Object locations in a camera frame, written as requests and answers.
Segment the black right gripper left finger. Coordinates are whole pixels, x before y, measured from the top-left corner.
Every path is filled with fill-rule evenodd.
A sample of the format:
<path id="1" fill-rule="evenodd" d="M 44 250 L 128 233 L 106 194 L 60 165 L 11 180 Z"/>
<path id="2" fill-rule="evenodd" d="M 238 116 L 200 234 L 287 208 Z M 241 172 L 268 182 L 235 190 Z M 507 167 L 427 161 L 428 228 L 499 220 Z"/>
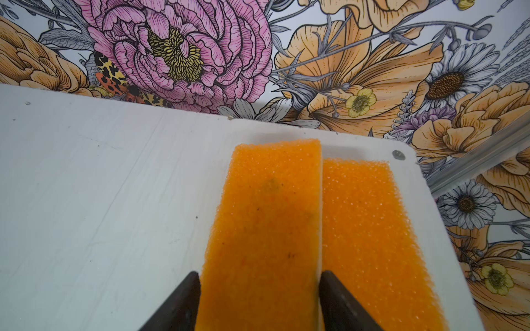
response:
<path id="1" fill-rule="evenodd" d="M 199 273 L 191 271 L 139 330 L 194 331 L 200 297 Z"/>

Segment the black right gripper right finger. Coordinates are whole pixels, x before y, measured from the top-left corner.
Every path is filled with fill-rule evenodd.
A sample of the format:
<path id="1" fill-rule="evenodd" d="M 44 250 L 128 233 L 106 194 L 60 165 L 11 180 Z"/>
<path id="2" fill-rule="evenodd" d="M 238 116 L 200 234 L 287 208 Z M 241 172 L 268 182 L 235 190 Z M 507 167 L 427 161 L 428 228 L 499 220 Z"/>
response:
<path id="1" fill-rule="evenodd" d="M 330 270 L 321 274 L 319 300 L 325 331 L 383 331 L 375 319 Z"/>

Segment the orange sponge front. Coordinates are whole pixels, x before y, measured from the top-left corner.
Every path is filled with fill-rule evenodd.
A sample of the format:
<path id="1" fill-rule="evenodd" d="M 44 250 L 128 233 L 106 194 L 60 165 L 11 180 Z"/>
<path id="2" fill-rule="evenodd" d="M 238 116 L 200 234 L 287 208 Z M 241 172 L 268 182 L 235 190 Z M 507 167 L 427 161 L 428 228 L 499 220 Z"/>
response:
<path id="1" fill-rule="evenodd" d="M 323 270 L 383 330 L 448 330 L 389 164 L 326 159 Z"/>

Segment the orange sponge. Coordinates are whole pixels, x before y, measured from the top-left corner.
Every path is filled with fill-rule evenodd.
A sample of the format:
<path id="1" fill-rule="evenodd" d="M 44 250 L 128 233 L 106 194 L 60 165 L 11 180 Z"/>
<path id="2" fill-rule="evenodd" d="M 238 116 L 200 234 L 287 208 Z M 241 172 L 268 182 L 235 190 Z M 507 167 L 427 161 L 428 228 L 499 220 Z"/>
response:
<path id="1" fill-rule="evenodd" d="M 322 146 L 238 145 L 200 275 L 197 330 L 318 330 Z"/>
<path id="2" fill-rule="evenodd" d="M 389 164 L 326 159 L 323 270 L 383 330 L 448 330 Z"/>

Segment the white two-tier metal shelf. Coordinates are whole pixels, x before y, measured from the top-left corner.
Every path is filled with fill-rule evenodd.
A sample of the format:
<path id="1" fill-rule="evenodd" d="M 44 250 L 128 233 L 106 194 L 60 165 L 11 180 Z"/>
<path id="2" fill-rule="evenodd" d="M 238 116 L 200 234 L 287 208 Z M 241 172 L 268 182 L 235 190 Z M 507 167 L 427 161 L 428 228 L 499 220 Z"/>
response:
<path id="1" fill-rule="evenodd" d="M 234 148 L 297 139 L 390 164 L 449 328 L 483 329 L 406 144 L 9 85 L 1 329 L 139 329 L 201 269 Z"/>

